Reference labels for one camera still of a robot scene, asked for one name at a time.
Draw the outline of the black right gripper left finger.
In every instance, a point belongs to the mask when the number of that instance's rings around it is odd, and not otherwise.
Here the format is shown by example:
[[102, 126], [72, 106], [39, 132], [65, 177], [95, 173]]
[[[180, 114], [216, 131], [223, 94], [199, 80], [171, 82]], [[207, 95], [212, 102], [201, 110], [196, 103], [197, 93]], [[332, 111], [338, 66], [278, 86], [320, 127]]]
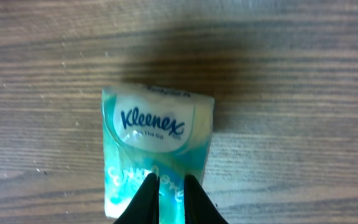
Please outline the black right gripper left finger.
[[159, 224], [160, 177], [150, 173], [114, 224]]

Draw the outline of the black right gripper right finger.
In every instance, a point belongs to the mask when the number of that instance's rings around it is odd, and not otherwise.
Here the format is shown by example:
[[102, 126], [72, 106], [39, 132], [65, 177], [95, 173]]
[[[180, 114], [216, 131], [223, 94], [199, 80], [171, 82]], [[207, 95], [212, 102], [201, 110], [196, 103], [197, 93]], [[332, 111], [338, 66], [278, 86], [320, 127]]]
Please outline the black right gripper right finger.
[[185, 176], [184, 206], [186, 224], [228, 224], [193, 175]]

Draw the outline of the teal kleenex tissue pack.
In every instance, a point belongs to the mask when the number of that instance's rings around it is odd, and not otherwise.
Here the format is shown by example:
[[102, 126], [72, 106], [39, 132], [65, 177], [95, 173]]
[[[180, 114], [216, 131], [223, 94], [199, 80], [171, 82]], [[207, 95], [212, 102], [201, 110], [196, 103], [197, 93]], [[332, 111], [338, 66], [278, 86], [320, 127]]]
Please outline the teal kleenex tissue pack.
[[184, 178], [202, 181], [213, 132], [214, 98], [122, 83], [101, 94], [104, 211], [118, 218], [149, 173], [160, 178], [160, 222], [184, 223]]

